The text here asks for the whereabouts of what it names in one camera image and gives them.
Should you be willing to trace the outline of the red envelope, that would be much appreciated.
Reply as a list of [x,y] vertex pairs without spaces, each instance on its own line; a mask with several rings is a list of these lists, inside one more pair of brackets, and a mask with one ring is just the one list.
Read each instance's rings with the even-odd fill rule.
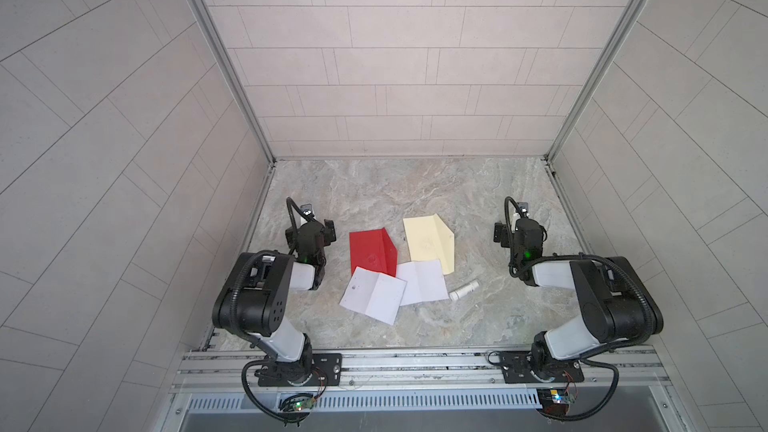
[[396,276],[398,252],[385,228],[349,233],[350,268]]

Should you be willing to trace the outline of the white letter paper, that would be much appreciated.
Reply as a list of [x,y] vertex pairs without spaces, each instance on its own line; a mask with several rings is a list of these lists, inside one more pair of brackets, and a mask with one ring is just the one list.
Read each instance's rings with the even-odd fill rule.
[[405,288],[406,282],[403,280],[357,267],[341,298],[340,306],[393,325]]

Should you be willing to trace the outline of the white glue stick tube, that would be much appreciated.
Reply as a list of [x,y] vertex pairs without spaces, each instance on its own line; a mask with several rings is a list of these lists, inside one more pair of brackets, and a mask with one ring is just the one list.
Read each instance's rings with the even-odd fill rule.
[[461,298],[466,297],[468,294],[477,290],[479,286],[480,286],[479,282],[477,280],[473,280],[451,291],[449,293],[449,298],[451,301],[458,301]]

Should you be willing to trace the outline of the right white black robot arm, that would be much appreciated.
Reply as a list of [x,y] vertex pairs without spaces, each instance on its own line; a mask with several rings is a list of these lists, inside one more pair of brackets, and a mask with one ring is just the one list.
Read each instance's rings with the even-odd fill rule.
[[596,355],[644,343],[663,330],[660,308],[629,261],[602,257],[543,254],[546,231],[520,217],[494,224],[493,241],[510,251],[509,273],[529,287],[575,293],[578,313],[565,324],[538,333],[525,359],[540,381],[565,377],[564,369]]

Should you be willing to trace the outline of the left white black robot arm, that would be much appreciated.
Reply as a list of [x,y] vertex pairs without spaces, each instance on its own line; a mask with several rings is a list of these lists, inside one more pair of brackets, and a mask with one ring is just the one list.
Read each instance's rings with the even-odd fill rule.
[[216,328],[265,352],[261,385],[303,385],[313,375],[311,341],[285,318],[289,292],[320,287],[325,248],[336,241],[331,220],[312,220],[286,231],[290,251],[239,255],[212,309]]

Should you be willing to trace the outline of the cream yellow envelope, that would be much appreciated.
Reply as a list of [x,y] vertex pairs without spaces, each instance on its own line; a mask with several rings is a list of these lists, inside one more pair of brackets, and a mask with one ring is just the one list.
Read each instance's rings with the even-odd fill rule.
[[454,272],[454,233],[437,214],[404,218],[403,224],[412,261],[439,260],[444,275]]

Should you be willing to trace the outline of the white flat paper sheet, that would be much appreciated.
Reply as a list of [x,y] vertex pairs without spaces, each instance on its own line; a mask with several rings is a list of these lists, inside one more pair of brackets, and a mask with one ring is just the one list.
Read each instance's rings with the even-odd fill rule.
[[396,278],[406,283],[400,306],[448,300],[449,294],[439,260],[399,264]]

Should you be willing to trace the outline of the left small circuit board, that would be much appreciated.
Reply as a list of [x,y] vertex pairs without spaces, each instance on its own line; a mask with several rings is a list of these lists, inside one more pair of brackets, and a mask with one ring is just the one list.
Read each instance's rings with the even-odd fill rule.
[[310,393],[291,395],[280,402],[281,413],[308,413],[317,403],[317,396]]

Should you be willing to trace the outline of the small circuit board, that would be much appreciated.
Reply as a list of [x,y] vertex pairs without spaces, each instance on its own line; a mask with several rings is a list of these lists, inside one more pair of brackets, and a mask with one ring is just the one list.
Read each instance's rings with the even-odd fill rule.
[[280,402],[281,413],[308,413],[317,403],[317,396],[310,393],[291,395]]
[[536,392],[541,405],[540,414],[564,417],[576,401],[576,396],[567,389],[538,388]]

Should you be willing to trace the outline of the right small circuit board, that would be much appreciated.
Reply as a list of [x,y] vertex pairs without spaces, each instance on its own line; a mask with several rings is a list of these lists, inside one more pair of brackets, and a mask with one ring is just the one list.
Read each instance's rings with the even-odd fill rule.
[[536,392],[541,405],[540,414],[564,417],[576,401],[576,396],[567,389],[538,388]]

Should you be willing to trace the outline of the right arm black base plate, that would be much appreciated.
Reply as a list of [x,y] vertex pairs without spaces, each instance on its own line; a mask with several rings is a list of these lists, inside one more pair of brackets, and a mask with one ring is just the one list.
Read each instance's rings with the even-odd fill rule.
[[548,384],[584,381],[578,361],[559,361],[532,352],[500,351],[488,356],[489,363],[501,369],[506,384]]

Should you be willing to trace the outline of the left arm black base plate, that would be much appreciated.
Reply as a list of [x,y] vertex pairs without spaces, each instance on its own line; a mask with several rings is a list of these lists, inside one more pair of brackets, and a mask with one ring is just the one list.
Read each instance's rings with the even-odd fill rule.
[[313,353],[311,359],[258,366],[253,375],[259,387],[338,386],[342,362],[340,353]]

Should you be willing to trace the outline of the aluminium rail frame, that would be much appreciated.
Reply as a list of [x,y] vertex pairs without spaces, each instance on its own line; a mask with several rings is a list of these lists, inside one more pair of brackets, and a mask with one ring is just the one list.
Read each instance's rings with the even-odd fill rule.
[[[543,383],[530,373],[518,373],[522,382],[505,382],[506,370],[492,365],[483,347],[423,349],[346,349],[340,352],[339,383],[328,392],[430,389],[548,388],[575,379],[573,373]],[[173,392],[241,392],[244,365],[260,359],[254,351],[206,351],[187,354],[171,383]],[[621,349],[595,358],[620,372],[621,386],[666,386],[671,383],[656,350],[651,346]]]

